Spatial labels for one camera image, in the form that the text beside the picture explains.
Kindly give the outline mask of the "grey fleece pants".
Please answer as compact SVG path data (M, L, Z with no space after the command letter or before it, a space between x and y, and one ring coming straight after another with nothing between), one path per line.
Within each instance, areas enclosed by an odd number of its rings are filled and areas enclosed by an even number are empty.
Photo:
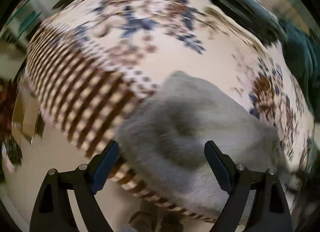
M116 131L124 158L148 188L179 207L216 219L227 201L204 155L213 141L235 163L286 166L277 130L212 83L173 72Z

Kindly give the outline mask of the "floral bed sheet mattress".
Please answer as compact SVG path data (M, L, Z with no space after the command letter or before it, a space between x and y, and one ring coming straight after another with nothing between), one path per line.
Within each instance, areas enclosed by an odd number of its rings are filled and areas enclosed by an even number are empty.
M277 130L286 160L276 169L283 183L308 170L314 118L286 65L285 42L263 45L264 57L206 14L210 5L211 0L75 0L46 19L29 43L26 69L44 119L91 158L116 141L120 125L173 72L182 71L217 86ZM168 210L216 220L150 190L121 149L110 177Z

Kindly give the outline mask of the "dark green plush blanket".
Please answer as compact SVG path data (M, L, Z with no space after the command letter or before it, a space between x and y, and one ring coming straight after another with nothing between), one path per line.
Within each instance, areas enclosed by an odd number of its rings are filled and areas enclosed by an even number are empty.
M313 30L306 34L285 20L279 24L286 34L283 45L286 65L298 81L315 121L319 122L319 37Z

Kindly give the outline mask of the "folded cream garment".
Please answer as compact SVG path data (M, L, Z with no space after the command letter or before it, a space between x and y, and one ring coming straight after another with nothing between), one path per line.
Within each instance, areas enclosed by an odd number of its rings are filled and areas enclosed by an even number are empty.
M240 38L248 45L254 47L259 54L264 57L268 56L268 51L260 42L260 40L254 34L236 23L234 19L227 16L220 8L210 5L206 6L204 11L206 14L210 15L210 17L229 28L235 35L240 35Z

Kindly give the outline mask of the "teal shelf rack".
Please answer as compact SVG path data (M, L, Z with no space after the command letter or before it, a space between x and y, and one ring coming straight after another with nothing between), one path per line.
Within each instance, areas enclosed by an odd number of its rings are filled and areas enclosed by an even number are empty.
M6 21L4 29L19 45L26 48L32 39L31 33L42 21L42 9L38 1L22 0Z

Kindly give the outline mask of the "folded dark teal clothes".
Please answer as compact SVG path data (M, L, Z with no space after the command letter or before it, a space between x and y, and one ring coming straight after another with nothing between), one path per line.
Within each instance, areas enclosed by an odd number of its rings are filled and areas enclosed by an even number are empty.
M255 35L263 45L284 43L286 34L278 19L255 0L211 0L227 16Z

